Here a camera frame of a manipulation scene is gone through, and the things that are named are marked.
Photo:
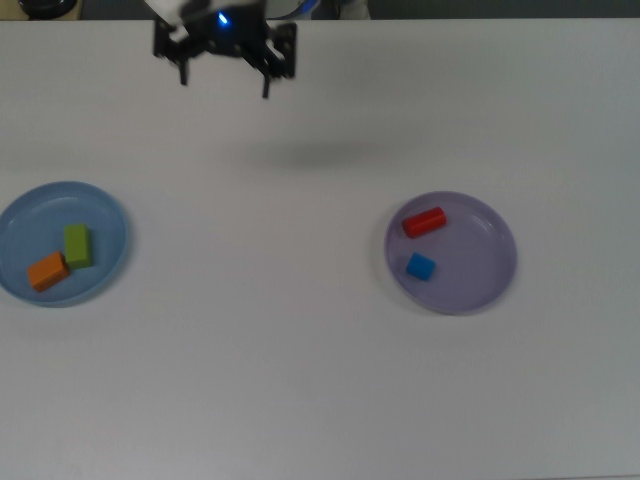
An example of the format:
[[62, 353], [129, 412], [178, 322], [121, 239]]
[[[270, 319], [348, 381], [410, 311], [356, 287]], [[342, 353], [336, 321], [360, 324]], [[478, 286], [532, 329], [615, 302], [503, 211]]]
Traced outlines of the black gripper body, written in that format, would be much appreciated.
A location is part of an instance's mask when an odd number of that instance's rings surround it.
[[209, 50], [226, 56], [241, 56], [243, 53], [260, 54], [268, 38], [263, 25], [255, 27], [237, 23], [192, 26], [191, 35], [203, 40]]

